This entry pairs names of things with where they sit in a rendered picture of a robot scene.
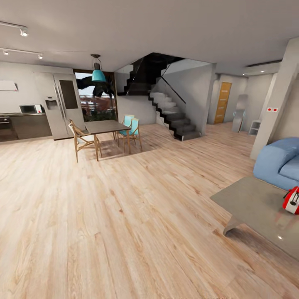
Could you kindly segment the radio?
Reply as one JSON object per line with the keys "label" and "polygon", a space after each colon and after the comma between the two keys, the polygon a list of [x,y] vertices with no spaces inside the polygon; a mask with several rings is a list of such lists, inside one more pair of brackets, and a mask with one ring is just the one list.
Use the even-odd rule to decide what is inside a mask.
{"label": "radio", "polygon": [[285,199],[283,208],[292,214],[299,214],[299,186],[294,187],[292,190],[283,197]]}

